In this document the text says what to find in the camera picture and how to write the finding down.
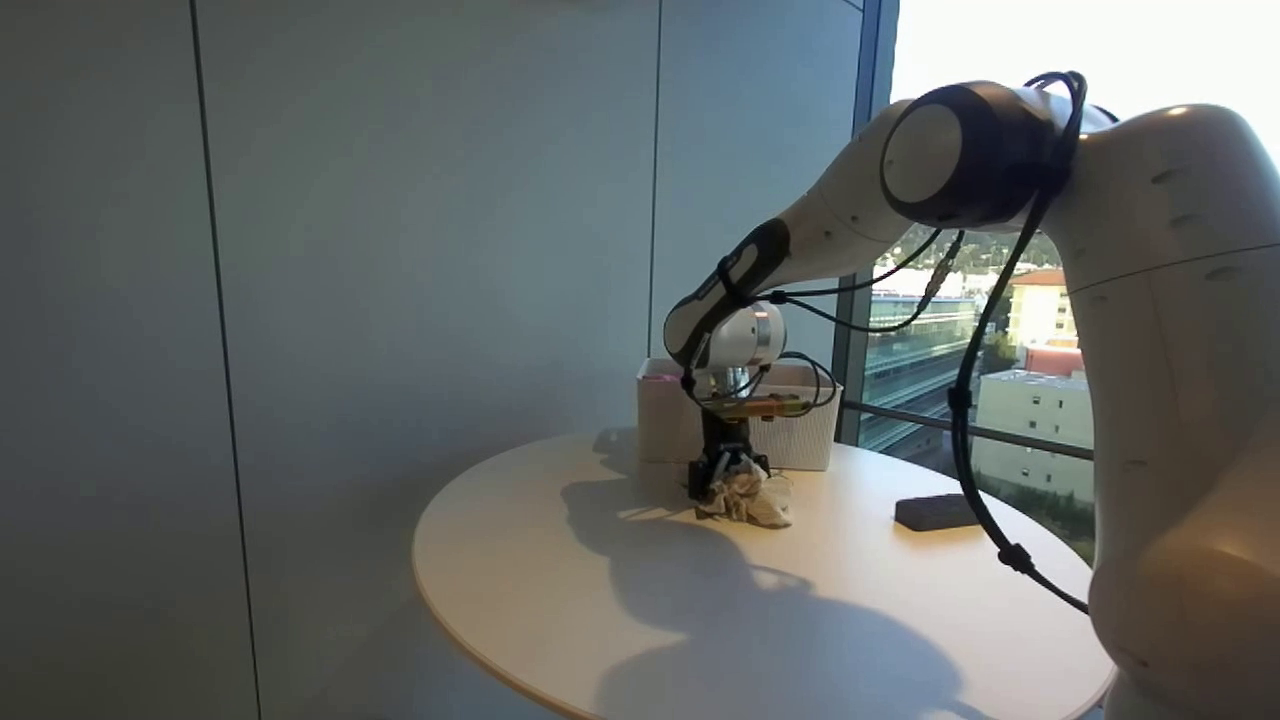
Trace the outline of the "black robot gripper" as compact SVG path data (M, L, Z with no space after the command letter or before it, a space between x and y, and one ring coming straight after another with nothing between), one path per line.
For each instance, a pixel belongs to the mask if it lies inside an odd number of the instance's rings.
M717 412L700 418L700 457L689 465L684 494L694 503L756 495L768 481L768 461L750 450L743 420Z

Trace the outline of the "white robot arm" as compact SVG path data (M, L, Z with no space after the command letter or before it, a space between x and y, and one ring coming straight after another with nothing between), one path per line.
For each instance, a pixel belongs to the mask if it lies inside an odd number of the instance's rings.
M705 412L692 487L747 457L743 309L877 269L909 230L1017 231L1059 261L1093 391L1095 560L1080 607L1112 720L1280 720L1280 179L1229 108L1116 121L1074 73L947 85L884 108L664 320Z

